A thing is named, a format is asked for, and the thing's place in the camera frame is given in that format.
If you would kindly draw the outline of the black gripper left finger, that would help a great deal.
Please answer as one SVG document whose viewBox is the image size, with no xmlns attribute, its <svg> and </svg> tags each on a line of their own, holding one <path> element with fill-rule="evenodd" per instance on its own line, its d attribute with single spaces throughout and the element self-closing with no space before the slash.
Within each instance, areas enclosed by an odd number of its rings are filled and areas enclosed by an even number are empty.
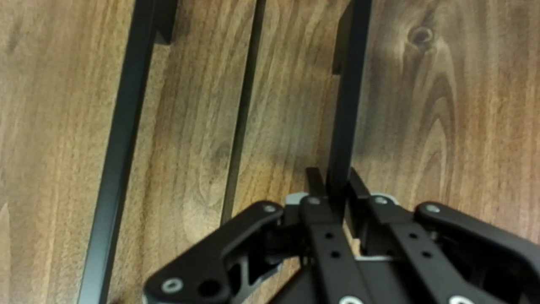
<svg viewBox="0 0 540 304">
<path fill-rule="evenodd" d="M 304 245 L 299 205 L 258 201 L 154 272 L 144 304 L 241 304 Z"/>
</svg>

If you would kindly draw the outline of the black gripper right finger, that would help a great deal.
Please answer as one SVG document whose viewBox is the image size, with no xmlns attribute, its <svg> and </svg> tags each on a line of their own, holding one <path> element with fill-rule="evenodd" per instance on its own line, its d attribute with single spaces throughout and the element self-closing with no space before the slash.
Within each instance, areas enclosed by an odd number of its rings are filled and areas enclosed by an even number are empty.
<svg viewBox="0 0 540 304">
<path fill-rule="evenodd" d="M 540 304 L 540 249 L 522 237 L 425 201 L 409 212 L 351 173 L 353 235 L 365 257 L 403 271 L 414 304 Z"/>
</svg>

